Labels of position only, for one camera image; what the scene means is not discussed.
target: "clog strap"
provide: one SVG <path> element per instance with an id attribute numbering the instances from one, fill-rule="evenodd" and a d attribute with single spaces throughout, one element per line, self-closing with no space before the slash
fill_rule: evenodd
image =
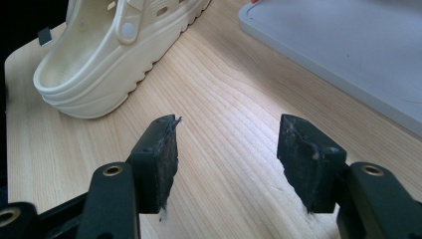
<path id="1" fill-rule="evenodd" d="M 74 8 L 77 3 L 77 0 L 69 0 L 68 2 L 68 10 L 66 12 L 66 23 L 69 24 L 71 22 L 72 14 L 74 13 Z"/>
<path id="2" fill-rule="evenodd" d="M 136 40 L 140 30 L 141 13 L 144 0 L 120 0 L 116 12 L 115 33 L 118 40 L 129 45 Z"/>

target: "dark background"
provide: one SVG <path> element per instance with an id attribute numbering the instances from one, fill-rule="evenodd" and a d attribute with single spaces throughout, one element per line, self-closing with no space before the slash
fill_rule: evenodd
<path id="1" fill-rule="evenodd" d="M 55 28 L 65 22 L 68 0 L 5 0 L 1 7 L 1 155 L 0 155 L 0 207 L 7 204 L 7 140 L 4 63 L 15 50 L 38 38 L 39 31 Z"/>

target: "gray plastic board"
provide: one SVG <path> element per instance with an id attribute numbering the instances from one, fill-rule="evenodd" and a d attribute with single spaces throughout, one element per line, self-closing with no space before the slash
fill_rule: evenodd
<path id="1" fill-rule="evenodd" d="M 239 18 L 244 32 L 422 136 L 422 1 L 260 0 Z"/>

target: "black object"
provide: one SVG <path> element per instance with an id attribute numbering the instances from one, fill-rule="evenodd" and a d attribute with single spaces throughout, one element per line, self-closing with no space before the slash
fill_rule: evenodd
<path id="1" fill-rule="evenodd" d="M 340 206 L 341 238 L 422 239 L 422 205 L 386 168 L 345 164 L 346 151 L 305 119 L 282 115 L 277 157 L 308 212 Z"/>
<path id="2" fill-rule="evenodd" d="M 0 238 L 139 238 L 138 213 L 165 208 L 177 172 L 174 115 L 154 120 L 126 162 L 98 168 L 88 193 L 37 215 L 30 203 L 0 209 Z"/>
<path id="3" fill-rule="evenodd" d="M 47 27 L 38 32 L 38 42 L 40 43 L 40 46 L 44 47 L 52 41 L 53 37 L 50 32 L 50 28 Z"/>

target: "wooden table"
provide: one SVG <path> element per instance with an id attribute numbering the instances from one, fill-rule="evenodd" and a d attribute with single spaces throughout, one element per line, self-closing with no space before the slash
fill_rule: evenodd
<path id="1" fill-rule="evenodd" d="M 247 0 L 213 0 L 116 111 L 73 119 L 43 102 L 32 77 L 51 45 L 5 64 L 9 199 L 39 213 L 88 190 L 101 165 L 124 161 L 149 123 L 183 117 L 166 212 L 140 215 L 144 238 L 337 238 L 335 215 L 308 215 L 277 160 L 281 114 L 319 127 L 395 173 L 422 200 L 422 140 L 244 34 Z M 64 25 L 55 29 L 57 40 Z"/>

